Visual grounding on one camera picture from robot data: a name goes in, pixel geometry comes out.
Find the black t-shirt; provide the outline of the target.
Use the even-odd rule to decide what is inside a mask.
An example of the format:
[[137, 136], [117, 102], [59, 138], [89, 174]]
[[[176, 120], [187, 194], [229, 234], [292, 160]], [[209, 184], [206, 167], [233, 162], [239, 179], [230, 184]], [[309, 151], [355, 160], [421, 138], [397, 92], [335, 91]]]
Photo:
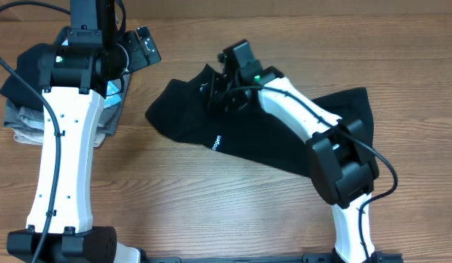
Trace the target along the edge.
[[209, 113], [206, 88], [219, 77], [210, 65], [192, 80], [172, 79], [145, 113], [159, 133], [176, 142], [256, 161], [286, 172], [309, 175], [305, 144], [257, 104], [235, 113]]

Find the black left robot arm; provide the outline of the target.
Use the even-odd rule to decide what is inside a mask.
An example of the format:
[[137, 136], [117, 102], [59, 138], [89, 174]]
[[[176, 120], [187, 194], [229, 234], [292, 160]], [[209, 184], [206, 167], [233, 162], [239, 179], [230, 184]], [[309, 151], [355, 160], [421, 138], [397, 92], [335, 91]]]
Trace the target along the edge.
[[117, 239], [111, 226], [94, 226], [91, 211], [93, 142], [107, 84], [160, 61], [145, 26], [121, 43], [99, 30], [72, 29], [67, 45], [39, 60], [45, 128], [39, 180], [22, 230], [10, 232], [7, 251], [24, 262], [146, 262], [146, 253]]

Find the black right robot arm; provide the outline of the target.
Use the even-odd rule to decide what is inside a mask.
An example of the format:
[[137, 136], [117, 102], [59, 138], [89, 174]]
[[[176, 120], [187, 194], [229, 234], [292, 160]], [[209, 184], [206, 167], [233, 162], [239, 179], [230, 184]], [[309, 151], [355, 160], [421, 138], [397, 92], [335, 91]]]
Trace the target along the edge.
[[282, 121], [305, 145], [310, 178], [332, 207], [334, 256], [341, 262], [371, 262], [368, 207], [379, 175], [376, 153], [360, 120], [348, 120], [311, 102], [274, 67], [263, 68], [253, 54], [218, 54], [223, 76], [205, 91], [209, 107], [230, 113], [252, 98]]

